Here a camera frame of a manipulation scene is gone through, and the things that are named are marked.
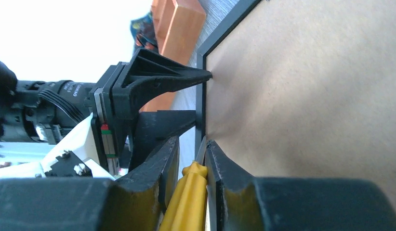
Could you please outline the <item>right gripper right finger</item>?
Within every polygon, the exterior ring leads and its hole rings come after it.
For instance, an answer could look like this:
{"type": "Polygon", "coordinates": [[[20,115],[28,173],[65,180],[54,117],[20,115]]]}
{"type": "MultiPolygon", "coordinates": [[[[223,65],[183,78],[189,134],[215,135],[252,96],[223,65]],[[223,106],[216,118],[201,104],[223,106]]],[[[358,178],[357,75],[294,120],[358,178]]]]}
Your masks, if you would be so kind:
{"type": "Polygon", "coordinates": [[[367,180],[255,177],[207,142],[213,231],[396,231],[396,212],[367,180]]]}

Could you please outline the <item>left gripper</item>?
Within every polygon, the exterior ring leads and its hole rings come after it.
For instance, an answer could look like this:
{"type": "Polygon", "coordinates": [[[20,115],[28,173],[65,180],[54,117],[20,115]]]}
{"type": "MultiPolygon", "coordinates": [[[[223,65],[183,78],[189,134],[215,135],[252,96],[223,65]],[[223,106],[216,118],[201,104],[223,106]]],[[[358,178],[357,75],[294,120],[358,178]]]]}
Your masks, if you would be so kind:
{"type": "Polygon", "coordinates": [[[111,65],[84,100],[92,112],[91,128],[101,167],[113,176],[118,174],[119,158],[128,133],[129,171],[132,171],[153,156],[167,139],[191,129],[196,123],[194,110],[137,114],[157,96],[204,83],[210,78],[212,73],[208,70],[182,65],[146,49],[138,49],[129,63],[111,65]],[[129,130],[130,120],[135,117],[129,130]]]}

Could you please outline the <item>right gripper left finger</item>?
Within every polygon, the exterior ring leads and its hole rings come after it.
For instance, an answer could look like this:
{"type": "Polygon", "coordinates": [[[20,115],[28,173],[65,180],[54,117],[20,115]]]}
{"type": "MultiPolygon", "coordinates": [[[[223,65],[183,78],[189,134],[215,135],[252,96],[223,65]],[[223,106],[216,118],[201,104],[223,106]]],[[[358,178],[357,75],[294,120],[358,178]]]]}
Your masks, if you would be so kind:
{"type": "Polygon", "coordinates": [[[0,180],[0,231],[154,231],[178,179],[179,138],[111,180],[0,180]]]}

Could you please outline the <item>yellow handled screwdriver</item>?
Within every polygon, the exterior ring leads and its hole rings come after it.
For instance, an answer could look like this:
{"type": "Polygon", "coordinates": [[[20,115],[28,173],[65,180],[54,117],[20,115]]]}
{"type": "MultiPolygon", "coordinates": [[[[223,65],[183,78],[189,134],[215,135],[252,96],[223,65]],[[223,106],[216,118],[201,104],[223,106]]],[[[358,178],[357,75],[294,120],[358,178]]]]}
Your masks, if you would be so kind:
{"type": "Polygon", "coordinates": [[[203,231],[206,222],[207,176],[204,164],[207,136],[202,138],[196,159],[183,168],[183,177],[175,191],[159,227],[160,231],[203,231]]]}

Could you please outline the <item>black picture frame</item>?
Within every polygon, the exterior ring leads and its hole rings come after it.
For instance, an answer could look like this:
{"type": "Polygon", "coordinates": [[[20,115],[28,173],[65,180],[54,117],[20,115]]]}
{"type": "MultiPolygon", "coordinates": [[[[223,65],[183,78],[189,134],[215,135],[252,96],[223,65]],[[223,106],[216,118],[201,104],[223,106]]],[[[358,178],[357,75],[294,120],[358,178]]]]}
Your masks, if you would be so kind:
{"type": "Polygon", "coordinates": [[[263,0],[206,65],[207,136],[229,158],[371,180],[396,210],[396,0],[263,0]]]}

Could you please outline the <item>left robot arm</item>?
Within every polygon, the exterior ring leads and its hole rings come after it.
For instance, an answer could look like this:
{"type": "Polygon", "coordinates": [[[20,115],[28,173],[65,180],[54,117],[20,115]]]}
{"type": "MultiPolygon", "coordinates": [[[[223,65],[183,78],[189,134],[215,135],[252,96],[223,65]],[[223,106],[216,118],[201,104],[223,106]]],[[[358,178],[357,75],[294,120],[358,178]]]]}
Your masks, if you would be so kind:
{"type": "Polygon", "coordinates": [[[196,123],[193,110],[144,112],[152,99],[210,80],[211,72],[139,49],[95,83],[18,80],[0,61],[0,142],[57,145],[77,140],[110,174],[134,170],[196,123]]]}

